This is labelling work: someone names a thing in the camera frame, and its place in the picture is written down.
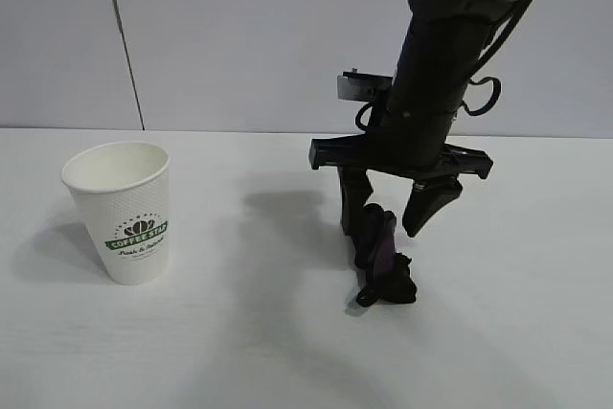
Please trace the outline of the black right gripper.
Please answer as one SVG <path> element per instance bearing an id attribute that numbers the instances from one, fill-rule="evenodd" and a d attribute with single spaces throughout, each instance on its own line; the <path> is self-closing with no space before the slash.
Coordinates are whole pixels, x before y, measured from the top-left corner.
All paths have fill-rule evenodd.
<path id="1" fill-rule="evenodd" d="M 482 150 L 462 148 L 445 140 L 457 116 L 455 110 L 391 120 L 383 102 L 368 102 L 354 121 L 357 135 L 311 141 L 308 160 L 317 170 L 338 167 L 341 226 L 352 237 L 361 224 L 363 208 L 373 193 L 366 170 L 418 179 L 402 216 L 402 226 L 414 238 L 441 208 L 460 197 L 458 174 L 488 177 L 492 159 Z"/>

